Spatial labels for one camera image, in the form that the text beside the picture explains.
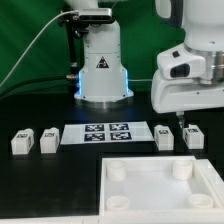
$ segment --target black sticker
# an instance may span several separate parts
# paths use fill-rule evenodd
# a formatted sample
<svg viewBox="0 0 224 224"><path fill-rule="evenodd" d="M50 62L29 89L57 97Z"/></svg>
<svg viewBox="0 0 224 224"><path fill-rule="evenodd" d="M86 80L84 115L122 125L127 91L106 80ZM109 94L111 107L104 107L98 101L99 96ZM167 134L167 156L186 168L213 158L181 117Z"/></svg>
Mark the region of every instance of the black sticker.
<svg viewBox="0 0 224 224"><path fill-rule="evenodd" d="M105 134L104 133L85 134L84 141L85 142L102 142L102 141L105 141Z"/></svg>
<svg viewBox="0 0 224 224"><path fill-rule="evenodd" d="M29 145L29 148L31 146L31 137L28 138L28 145Z"/></svg>
<svg viewBox="0 0 224 224"><path fill-rule="evenodd" d="M44 137L54 137L54 133L46 133Z"/></svg>
<svg viewBox="0 0 224 224"><path fill-rule="evenodd" d="M110 133L111 140L132 140L130 132L114 132Z"/></svg>
<svg viewBox="0 0 224 224"><path fill-rule="evenodd" d="M28 134L18 134L17 138L26 138Z"/></svg>
<svg viewBox="0 0 224 224"><path fill-rule="evenodd" d="M110 131L127 131L128 124L110 124Z"/></svg>
<svg viewBox="0 0 224 224"><path fill-rule="evenodd" d="M188 131L189 131L190 133L196 133L196 132L198 132L197 129L188 129Z"/></svg>
<svg viewBox="0 0 224 224"><path fill-rule="evenodd" d="M187 142L187 132L185 133L185 142Z"/></svg>
<svg viewBox="0 0 224 224"><path fill-rule="evenodd" d="M104 131L103 124L86 125L85 132Z"/></svg>
<svg viewBox="0 0 224 224"><path fill-rule="evenodd" d="M97 68L109 68L104 57L101 58L100 62L98 63L98 65L96 67Z"/></svg>
<svg viewBox="0 0 224 224"><path fill-rule="evenodd" d="M167 134L169 134L169 132L167 130L160 130L159 133L161 135L167 135Z"/></svg>

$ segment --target black cable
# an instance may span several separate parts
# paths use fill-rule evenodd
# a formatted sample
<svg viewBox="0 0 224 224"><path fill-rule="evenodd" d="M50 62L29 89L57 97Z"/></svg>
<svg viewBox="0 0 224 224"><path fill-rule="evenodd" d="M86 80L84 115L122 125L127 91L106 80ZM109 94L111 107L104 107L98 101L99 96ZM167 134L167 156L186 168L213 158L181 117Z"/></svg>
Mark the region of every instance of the black cable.
<svg viewBox="0 0 224 224"><path fill-rule="evenodd" d="M21 86L25 86L25 85L32 84L32 83L37 83L37 82L48 82L48 81L56 81L56 80L63 80L63 79L66 79L66 77L65 76L58 76L58 77L49 77L49 78L39 78L39 79L27 80L25 82L21 82L21 83L15 84L14 86L11 86L10 88L8 88L5 91L3 91L0 94L0 99L2 97L4 97L7 93L9 93L12 90L17 89L17 88L19 88Z"/></svg>
<svg viewBox="0 0 224 224"><path fill-rule="evenodd" d="M37 88L37 89L27 90L27 91L23 91L23 92L13 93L13 94L10 94L10 95L7 95L7 96L0 97L0 101L2 101L3 99L5 99L7 97L10 97L10 96L21 95L21 94L35 92L35 91L61 88L61 87L72 87L72 85L64 84L64 85L57 85L57 86L51 86L51 87L45 87L45 88Z"/></svg>

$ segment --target green backdrop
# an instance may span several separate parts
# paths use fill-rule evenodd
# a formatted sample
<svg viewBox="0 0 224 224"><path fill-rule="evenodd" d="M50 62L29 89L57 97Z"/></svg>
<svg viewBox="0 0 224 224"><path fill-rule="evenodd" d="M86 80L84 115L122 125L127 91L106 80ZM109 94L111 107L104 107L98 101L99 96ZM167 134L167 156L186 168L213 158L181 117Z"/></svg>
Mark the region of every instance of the green backdrop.
<svg viewBox="0 0 224 224"><path fill-rule="evenodd" d="M100 6L111 7L113 4L100 3ZM1 0L0 80L8 74L42 27L65 5L63 0ZM151 79L157 69L157 54L183 42L182 30L170 27L156 16L154 0L119 2L113 9L113 15L121 26L122 64L128 69L130 79ZM78 41L76 45L79 64L82 66L82 42ZM36 42L0 92L28 79L68 74L69 67L66 31L55 22ZM34 86L43 87L46 84L26 86L25 89ZM130 86L140 91L148 90L151 84L133 82Z"/></svg>

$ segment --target warning label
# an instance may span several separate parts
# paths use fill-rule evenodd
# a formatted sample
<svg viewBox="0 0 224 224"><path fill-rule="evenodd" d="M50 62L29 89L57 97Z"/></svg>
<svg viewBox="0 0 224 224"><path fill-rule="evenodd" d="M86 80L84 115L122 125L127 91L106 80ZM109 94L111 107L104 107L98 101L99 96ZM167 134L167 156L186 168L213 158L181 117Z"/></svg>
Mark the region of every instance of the warning label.
<svg viewBox="0 0 224 224"><path fill-rule="evenodd" d="M98 63L98 65L96 67L97 68L109 68L104 57L101 58L100 62Z"/></svg>

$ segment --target cable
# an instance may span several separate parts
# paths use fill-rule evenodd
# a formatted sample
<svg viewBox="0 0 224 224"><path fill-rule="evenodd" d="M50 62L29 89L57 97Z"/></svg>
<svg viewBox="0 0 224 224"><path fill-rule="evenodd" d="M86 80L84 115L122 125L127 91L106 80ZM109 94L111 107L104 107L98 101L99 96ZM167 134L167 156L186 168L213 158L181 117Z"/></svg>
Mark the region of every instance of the cable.
<svg viewBox="0 0 224 224"><path fill-rule="evenodd" d="M128 79L129 82L152 82L152 79Z"/></svg>
<svg viewBox="0 0 224 224"><path fill-rule="evenodd" d="M0 84L0 89L1 87L4 85L4 83L9 79L9 77L12 75L12 73L15 71L15 69L17 68L17 66L20 64L20 62L23 60L23 58L26 56L26 54L28 53L28 51L30 50L30 48L33 46L33 44L37 41L37 39L41 36L41 34L47 29L47 27L49 25L51 25L51 23L53 23L56 19L58 19L59 17L63 16L63 15L68 15L68 14L72 14L74 11L70 11L70 12L63 12L57 16L55 16L52 20L50 20L45 26L44 28L37 34L37 36L33 39L33 41L30 43L30 45L26 48L26 50L23 52L23 54L21 55L21 57L19 58L19 60L16 62L16 64L13 66L13 68L10 70L10 72L8 73L8 75L4 78L4 80L1 82Z"/></svg>
<svg viewBox="0 0 224 224"><path fill-rule="evenodd" d="M5 99L7 97L10 97L10 96L21 95L21 94L35 92L35 91L42 91L42 90L49 90L49 89L61 88L61 87L72 87L72 86L65 84L65 85L57 85L57 86L51 86L51 87L45 87L45 88L38 88L38 89L27 90L27 91L23 91L23 92L19 92L19 93L13 93L13 94L10 94L10 95L7 95L7 96L0 97L0 101L2 101L3 99Z"/></svg>
<svg viewBox="0 0 224 224"><path fill-rule="evenodd" d="M113 9L116 6L117 2L114 2L113 6L111 7L111 9Z"/></svg>
<svg viewBox="0 0 224 224"><path fill-rule="evenodd" d="M66 78L64 76L58 76L58 77L51 77L51 78L40 78L40 79L27 80L25 82L18 83L16 85L11 86L10 88L6 89L4 92L2 92L0 94L0 97L3 97L7 93L9 93L9 92L13 91L14 89L17 89L21 86L25 86L25 85L37 83L37 82L49 82L49 81L57 81L57 80L63 80L63 79L66 79Z"/></svg>

